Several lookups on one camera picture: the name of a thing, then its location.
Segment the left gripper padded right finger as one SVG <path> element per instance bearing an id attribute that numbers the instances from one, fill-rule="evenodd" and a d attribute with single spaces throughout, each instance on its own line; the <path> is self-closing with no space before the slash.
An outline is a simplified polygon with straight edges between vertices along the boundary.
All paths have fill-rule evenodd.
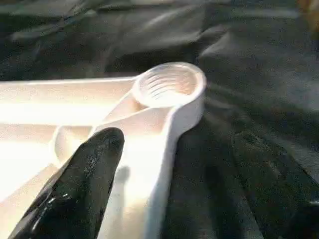
<path id="1" fill-rule="evenodd" d="M 232 137 L 248 204 L 266 239 L 319 237 L 319 185 L 280 145 L 250 131 Z"/>

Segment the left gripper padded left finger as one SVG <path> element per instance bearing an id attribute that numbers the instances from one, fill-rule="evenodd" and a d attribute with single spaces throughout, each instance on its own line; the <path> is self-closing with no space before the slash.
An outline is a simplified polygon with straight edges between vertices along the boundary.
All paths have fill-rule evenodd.
<path id="1" fill-rule="evenodd" d="M 119 128 L 108 127 L 82 143 L 45 183 L 9 238 L 97 238 L 124 142 Z"/>

